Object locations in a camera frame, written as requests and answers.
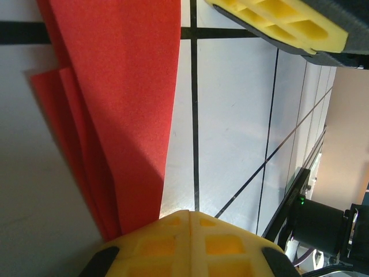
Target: grid line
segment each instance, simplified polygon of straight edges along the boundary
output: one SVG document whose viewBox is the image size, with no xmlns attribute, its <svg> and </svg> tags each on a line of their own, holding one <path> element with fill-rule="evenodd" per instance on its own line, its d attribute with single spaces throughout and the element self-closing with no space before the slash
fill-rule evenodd
<svg viewBox="0 0 369 277">
<path fill-rule="evenodd" d="M 286 141 L 293 135 L 293 133 L 300 127 L 300 125 L 305 121 L 305 119 L 314 111 L 314 109 L 317 107 L 317 105 L 320 104 L 320 102 L 324 99 L 324 97 L 331 91 L 327 91 L 323 97 L 314 105 L 314 107 L 307 113 L 307 115 L 301 120 L 301 122 L 290 132 L 289 135 L 280 143 L 280 145 L 273 151 L 273 153 L 270 154 L 270 156 L 263 162 L 263 164 L 255 171 L 255 173 L 240 187 L 240 189 L 234 194 L 234 196 L 228 200 L 225 206 L 217 213 L 215 216 L 218 218 L 232 203 L 235 201 L 235 199 L 241 194 L 241 192 L 247 187 L 247 185 L 255 178 L 255 176 L 263 169 L 263 167 L 270 161 L 272 157 L 279 151 L 279 149 L 286 143 Z"/>
<path fill-rule="evenodd" d="M 264 157 L 264 160 L 266 160 L 266 158 L 268 157 L 268 147 L 269 147 L 269 138 L 270 138 L 270 127 L 272 125 L 274 94 L 275 94 L 275 91 L 276 91 L 276 81 L 277 81 L 278 56 L 279 56 L 279 49 L 277 49 L 277 52 L 276 52 L 276 64 L 275 64 L 275 67 L 274 67 L 274 80 L 273 80 L 273 89 L 272 89 L 272 100 L 270 101 L 268 135 L 266 136 L 266 146 L 265 146 L 265 157 Z M 263 167 L 263 176 L 262 176 L 262 181 L 261 181 L 261 190 L 260 190 L 260 198 L 259 198 L 259 207 L 258 207 L 258 217 L 257 217 L 257 224 L 256 224 L 256 233 L 258 233 L 258 229 L 259 229 L 261 200 L 262 200 L 262 196 L 263 196 L 264 180 L 265 180 L 265 169 L 266 169 L 266 166 Z"/>
<path fill-rule="evenodd" d="M 43 22 L 0 21 L 0 45 L 50 43 Z"/>
<path fill-rule="evenodd" d="M 302 87 L 301 87 L 301 95 L 300 95 L 300 103 L 299 103 L 299 111 L 298 111 L 298 117 L 296 118 L 296 125 L 298 125 L 299 123 L 299 117 L 300 117 L 300 109 L 301 109 L 301 102 L 302 102 L 302 96 L 303 96 L 303 92 L 304 92 L 304 84 L 305 84 L 305 77 L 306 77 L 306 69 L 307 69 L 307 62 L 305 63 L 305 72 L 304 72 L 304 79 L 302 82 Z M 293 156 L 293 148 L 295 147 L 295 139 L 296 139 L 296 132 L 293 135 L 293 143 L 292 143 L 292 150 L 291 150 L 291 156 L 289 157 L 289 166 L 288 166 L 288 172 L 287 172 L 287 180 L 286 180 L 286 184 L 284 186 L 284 195 L 286 195 L 287 192 L 287 184 L 288 184 L 288 176 L 289 176 L 289 170 L 291 169 L 291 162 L 292 162 L 292 156 Z"/>
<path fill-rule="evenodd" d="M 325 87 L 325 91 L 327 91 L 327 89 L 328 89 L 328 81 L 329 81 L 329 77 L 330 77 L 330 72 L 331 71 L 332 71 L 332 67 L 329 69 L 329 74 L 328 74 L 327 85 Z M 325 101 L 326 101 L 326 98 L 324 97 L 324 101 L 323 101 L 323 104 L 322 104 L 323 107 L 324 107 Z M 317 137 L 318 137 L 319 125 L 321 124 L 321 121 L 322 121 L 323 107 L 322 107 L 322 111 L 321 111 L 321 116 L 319 118 L 318 129 L 317 129 L 317 133 L 315 135 L 315 139 L 317 139 Z"/>
<path fill-rule="evenodd" d="M 226 29 L 226 28 L 192 28 L 181 27 L 181 39 L 237 39 L 237 38 L 257 38 L 246 29 Z"/>
<path fill-rule="evenodd" d="M 189 34 L 195 34 L 197 29 L 197 0 L 190 0 L 190 28 Z M 199 141 L 198 141 L 198 72 L 197 72 L 197 38 L 191 36 L 191 94 L 192 94 L 192 132 L 194 157 L 194 202 L 195 211 L 200 210 L 199 187 Z"/>
<path fill-rule="evenodd" d="M 321 69 L 320 69 L 320 71 L 319 71 L 318 86 L 317 86 L 317 91 L 315 92 L 314 104 L 315 104 L 315 102 L 317 101 L 318 88 L 319 88 L 319 83 L 320 83 L 320 81 L 321 81 L 321 75 L 322 75 L 322 68 L 323 68 L 323 67 L 321 66 Z M 305 160 L 305 158 L 307 158 L 307 155 L 308 155 L 308 153 L 307 153 L 307 151 L 308 151 L 308 149 L 307 149 L 307 142 L 309 141 L 309 138 L 310 138 L 311 123 L 312 123 L 312 116 L 311 116 L 311 119 L 310 119 L 309 132 L 307 133 L 307 141 L 306 141 L 306 145 L 305 145 L 304 160 Z"/>
</svg>

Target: white tile floor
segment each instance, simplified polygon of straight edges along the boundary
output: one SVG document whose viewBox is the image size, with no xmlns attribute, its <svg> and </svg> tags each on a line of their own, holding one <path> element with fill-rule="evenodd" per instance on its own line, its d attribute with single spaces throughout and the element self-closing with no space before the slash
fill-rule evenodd
<svg viewBox="0 0 369 277">
<path fill-rule="evenodd" d="M 197 0 L 196 15 L 200 28 L 241 28 L 203 0 Z M 34 0 L 1 1 L 0 20 L 40 21 L 40 15 Z M 190 26 L 190 0 L 182 0 L 181 22 Z M 322 131 L 330 99 L 326 93 L 336 69 L 306 64 L 301 57 L 280 51 L 270 119 L 275 47 L 259 38 L 199 40 L 197 76 L 191 69 L 191 54 L 190 40 L 182 40 L 161 215 L 194 210 L 198 181 L 201 211 L 252 232 L 258 228 L 261 234 L 286 184 Z M 72 269 L 66 275 L 77 275 L 84 259 L 76 257 L 100 237 L 25 78 L 30 71 L 53 68 L 54 55 L 50 46 L 0 46 L 0 57 L 6 57 L 0 68 L 1 76 L 6 76 L 0 82 L 0 176 L 7 183 L 0 194 L 0 224 L 14 222 L 1 230 L 0 267 L 40 276 L 67 267 L 61 260 L 75 260 L 76 267 L 68 263 Z M 193 77 L 198 83 L 198 130 L 193 129 Z M 196 133 L 198 180 L 193 152 Z M 273 153 L 263 176 L 265 156 Z M 10 170 L 25 156 L 29 163 Z M 52 163 L 46 166 L 45 159 Z M 29 188 L 37 188 L 39 194 L 30 194 Z M 55 195 L 58 201 L 43 201 L 45 195 Z M 23 212 L 15 213 L 15 205 L 22 206 Z M 50 210 L 56 208 L 65 211 L 64 216 L 53 218 Z M 29 211 L 35 212 L 32 220 L 17 221 Z M 11 241 L 2 239 L 10 234 Z M 57 245 L 58 253 L 50 245 Z M 42 252 L 27 260 L 32 249 Z M 24 262 L 15 266 L 14 257 Z"/>
</svg>

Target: white wall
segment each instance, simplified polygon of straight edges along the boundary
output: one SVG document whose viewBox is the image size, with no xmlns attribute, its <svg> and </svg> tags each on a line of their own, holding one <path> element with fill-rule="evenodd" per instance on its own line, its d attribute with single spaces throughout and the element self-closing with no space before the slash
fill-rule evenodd
<svg viewBox="0 0 369 277">
<path fill-rule="evenodd" d="M 360 204 L 369 169 L 369 71 L 337 69 L 313 200 L 339 209 Z"/>
</svg>

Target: red foam sheet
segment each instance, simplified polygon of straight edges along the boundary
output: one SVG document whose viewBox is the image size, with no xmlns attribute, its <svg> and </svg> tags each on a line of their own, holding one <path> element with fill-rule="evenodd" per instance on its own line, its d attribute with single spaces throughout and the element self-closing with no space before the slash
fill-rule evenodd
<svg viewBox="0 0 369 277">
<path fill-rule="evenodd" d="M 66 98 L 77 127 L 82 159 L 92 197 L 101 214 L 107 239 L 122 234 L 118 219 L 113 177 L 71 68 L 59 71 Z"/>
<path fill-rule="evenodd" d="M 59 62 L 70 66 L 61 71 L 58 85 L 62 81 L 70 106 L 74 138 L 79 141 L 78 160 L 84 164 L 84 179 L 93 194 L 93 201 L 86 200 L 97 224 L 110 237 L 114 232 L 107 234 L 107 229 L 117 230 L 111 224 L 114 218 L 118 221 L 116 217 L 124 233 L 155 221 L 174 101 L 180 1 L 153 0 L 149 5 L 121 0 L 38 2 Z M 45 110 L 52 109 L 42 102 Z M 87 162 L 91 157 L 105 161 L 105 169 L 92 174 L 99 163 Z M 110 177 L 102 174 L 108 171 Z M 103 182 L 114 190 L 102 196 L 99 186 Z M 112 198 L 112 192 L 115 215 L 114 205 L 100 207 Z M 93 208 L 93 203 L 100 204 Z M 109 220 L 101 223 L 102 218 Z"/>
<path fill-rule="evenodd" d="M 33 76 L 32 84 L 35 87 L 37 97 L 43 107 L 46 117 L 48 118 L 49 124 L 57 137 L 59 146 L 80 186 L 91 214 L 93 215 L 102 236 L 105 239 L 108 239 L 107 230 L 103 223 L 103 217 L 97 209 L 95 199 L 92 196 L 88 184 L 82 158 L 81 144 L 68 100 L 63 89 L 59 71 L 53 70 L 48 73 Z"/>
</svg>

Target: yellow foam grid pattern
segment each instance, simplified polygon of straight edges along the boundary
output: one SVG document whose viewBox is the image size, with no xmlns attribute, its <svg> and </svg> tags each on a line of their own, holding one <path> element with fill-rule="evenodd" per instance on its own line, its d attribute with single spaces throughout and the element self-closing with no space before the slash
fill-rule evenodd
<svg viewBox="0 0 369 277">
<path fill-rule="evenodd" d="M 300 0 L 206 0 L 266 35 L 301 48 L 340 53 L 348 33 Z"/>
<path fill-rule="evenodd" d="M 120 251 L 107 277 L 273 277 L 261 249 L 275 244 L 200 212 L 179 211 L 104 248 Z"/>
</svg>

